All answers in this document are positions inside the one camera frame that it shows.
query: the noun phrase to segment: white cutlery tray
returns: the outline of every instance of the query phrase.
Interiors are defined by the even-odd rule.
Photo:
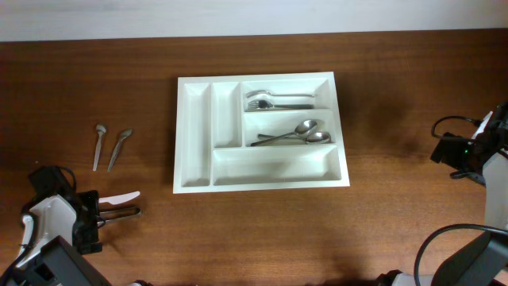
[[[266,90],[276,95],[256,95]],[[310,94],[313,97],[293,97]],[[274,104],[313,104],[312,110],[247,110]],[[281,135],[315,119],[330,143],[283,139],[250,147],[258,133]],[[332,72],[179,78],[174,193],[349,186]]]

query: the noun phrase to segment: spoon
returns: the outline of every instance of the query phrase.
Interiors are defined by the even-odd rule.
[[[120,133],[120,138],[118,138],[118,143],[114,146],[113,155],[111,156],[110,165],[108,166],[108,172],[111,172],[113,168],[114,161],[117,160],[118,154],[120,153],[121,143],[127,139],[129,136],[133,134],[132,129],[127,129],[126,131]]]
[[[272,135],[265,135],[265,134],[258,134],[257,137],[259,139],[261,138],[273,138]],[[307,138],[302,137],[288,137],[286,139],[297,139],[297,140],[303,140],[305,144],[313,145],[313,144],[324,144],[330,142],[332,137],[330,136],[330,133],[328,132],[314,132],[309,134]]]
[[[255,95],[262,95],[262,94],[265,94],[265,95],[271,95],[271,96],[301,96],[301,97],[314,97],[313,95],[275,95],[275,94],[272,94],[270,91],[265,91],[265,90],[258,90],[258,91],[250,91],[248,92],[247,94],[245,94],[246,98],[251,98],[252,96],[255,96]]]
[[[318,127],[318,123],[315,120],[308,119],[308,120],[305,120],[304,122],[298,124],[298,126],[296,126],[296,128],[294,129],[293,132],[289,132],[289,133],[286,133],[284,135],[273,137],[273,138],[270,138],[270,139],[267,139],[267,140],[262,140],[262,141],[254,142],[254,143],[251,144],[251,146],[253,147],[253,146],[257,146],[257,145],[261,145],[261,144],[272,143],[272,142],[275,142],[277,140],[289,137],[291,135],[297,135],[297,136],[300,136],[300,137],[306,137],[306,136],[309,135],[309,133],[312,130],[316,129],[316,127]]]
[[[102,135],[106,133],[107,128],[104,124],[98,123],[97,126],[95,126],[95,131],[97,131],[98,140],[97,145],[95,146],[94,168],[92,168],[93,171],[97,171],[98,158],[101,156],[102,149]]]

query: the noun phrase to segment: metal utensil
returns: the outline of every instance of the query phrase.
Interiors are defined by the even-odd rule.
[[[275,137],[275,136],[273,136],[273,135],[267,135],[267,134],[257,134],[257,138],[260,139],[260,140],[266,140],[268,138],[273,138],[273,137]],[[303,140],[300,137],[294,137],[294,136],[289,136],[289,137],[286,137],[284,139]]]
[[[245,97],[248,99],[248,98],[251,98],[252,96],[256,96],[256,95],[314,97],[313,95],[306,95],[306,94],[276,95],[276,94],[271,93],[270,91],[265,91],[265,90],[250,91],[245,94]]]
[[[275,136],[265,135],[265,134],[257,134],[259,139],[261,138],[273,138]],[[332,139],[330,133],[328,132],[314,132],[309,134],[306,138],[303,137],[286,137],[285,139],[298,139],[305,142],[305,144],[313,145],[313,144],[325,144],[330,142]]]
[[[104,135],[107,130],[108,129],[106,128],[106,126],[102,123],[98,123],[95,126],[95,131],[97,131],[98,139],[97,139],[97,145],[95,146],[94,167],[92,168],[93,171],[97,171],[98,158],[101,156],[101,149],[102,149],[102,135]]]
[[[298,126],[296,126],[296,128],[294,129],[293,132],[289,132],[289,133],[286,133],[284,135],[273,137],[273,138],[270,138],[270,139],[267,139],[267,140],[254,142],[254,143],[251,144],[251,146],[257,146],[257,145],[261,145],[261,144],[272,143],[272,142],[275,142],[277,140],[289,137],[291,135],[297,135],[297,136],[300,136],[300,137],[307,137],[309,135],[309,133],[312,132],[312,130],[316,129],[316,127],[318,127],[318,123],[315,120],[308,119],[308,120],[305,120],[304,122],[298,124]]]
[[[140,191],[133,191],[128,194],[114,195],[114,196],[110,196],[110,197],[99,198],[98,203],[110,203],[112,205],[118,205],[121,203],[127,203],[131,199],[137,198],[137,196],[139,196],[140,194],[141,194]]]
[[[113,168],[114,161],[117,160],[118,154],[120,153],[121,143],[127,139],[129,136],[133,134],[132,129],[127,129],[126,131],[120,133],[120,138],[118,138],[118,143],[114,146],[113,155],[111,156],[110,165],[108,166],[108,172],[111,172]]]
[[[138,218],[143,215],[140,207],[125,207],[118,210],[99,212],[98,227],[103,227],[107,223],[117,222],[128,218]]]
[[[313,109],[312,104],[272,104],[271,102],[261,99],[254,100],[247,104],[247,110],[258,110],[268,108],[286,108],[286,109]]]

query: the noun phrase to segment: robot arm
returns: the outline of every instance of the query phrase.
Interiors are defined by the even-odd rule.
[[[18,258],[0,279],[4,285],[83,285],[110,283],[83,257],[102,251],[98,229],[108,222],[141,215],[139,207],[99,211],[100,203],[113,205],[136,198],[140,192],[99,198],[97,191],[76,193],[57,166],[42,167],[30,174],[36,196],[21,211],[25,232]],[[112,219],[105,215],[129,215]]]
[[[463,119],[478,128],[472,139],[445,133],[435,134],[436,125],[446,119]],[[495,276],[508,265],[508,102],[499,105],[482,121],[462,116],[442,118],[432,128],[440,138],[431,160],[445,163],[456,171],[452,179],[468,178],[487,189],[486,226],[446,226],[431,234],[418,251],[413,275],[398,274],[391,286],[482,286],[501,285]],[[425,247],[439,234],[456,229],[484,230],[483,234],[453,254],[436,273],[418,275],[418,264]]]

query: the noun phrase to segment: black cable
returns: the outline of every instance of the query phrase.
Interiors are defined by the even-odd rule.
[[[503,157],[505,157],[505,158],[508,160],[508,154],[506,154],[504,151],[499,150],[499,151],[498,151],[498,154],[499,154],[499,155],[501,155],[501,156],[503,156]]]
[[[416,259],[414,261],[414,274],[413,274],[414,275],[414,283],[416,284],[416,286],[421,286],[418,270],[420,268],[420,260],[421,260],[421,257],[423,256],[423,253],[425,252],[425,249],[427,248],[429,243],[434,238],[436,238],[438,235],[443,234],[443,233],[450,231],[450,230],[483,230],[483,231],[491,232],[493,234],[502,234],[502,235],[508,236],[507,230],[502,230],[502,229],[499,229],[497,227],[492,227],[492,226],[482,226],[482,225],[476,225],[476,224],[462,223],[462,224],[455,224],[455,225],[451,225],[451,226],[441,227],[439,230],[436,230],[432,234],[430,234],[427,237],[427,239],[425,239],[425,241],[421,244],[420,249],[418,250],[418,254],[416,255]]]
[[[72,189],[74,191],[76,191],[76,176],[74,175],[74,172],[71,169],[67,168],[67,167],[61,167],[61,166],[56,166],[56,167],[59,168],[60,170],[64,170],[65,172],[68,172],[71,175],[71,177],[72,177]]]
[[[31,250],[31,248],[33,248],[33,244],[35,243],[35,239],[37,236],[37,230],[38,230],[38,226],[39,226],[38,218],[33,213],[28,212],[28,213],[21,214],[21,219],[25,215],[28,215],[33,220],[33,229],[32,229],[32,234],[30,235],[29,243],[25,246],[25,250],[23,250],[23,252],[14,260],[14,262],[11,263],[9,265],[9,267],[7,267],[6,271],[0,277],[0,285],[1,286],[7,285],[7,281],[9,281],[9,278],[11,277],[11,275],[14,271],[14,268],[20,261],[22,261],[29,254],[29,251]]]
[[[439,119],[438,121],[436,121],[436,123],[434,123],[434,125],[432,125],[432,129],[430,130],[430,133],[432,134],[433,137],[441,139],[441,140],[445,140],[445,141],[462,141],[462,142],[471,142],[471,143],[480,143],[480,144],[482,144],[481,141],[478,141],[476,139],[467,139],[467,138],[464,138],[464,137],[445,137],[443,135],[436,134],[436,127],[437,127],[437,125],[439,125],[439,123],[441,123],[441,122],[443,122],[445,120],[449,120],[449,119],[465,120],[467,122],[472,123],[476,127],[479,127],[482,124],[481,120],[477,120],[477,119],[473,119],[473,118],[467,118],[467,117],[459,116],[459,115],[446,116],[446,117],[443,117],[443,118]]]

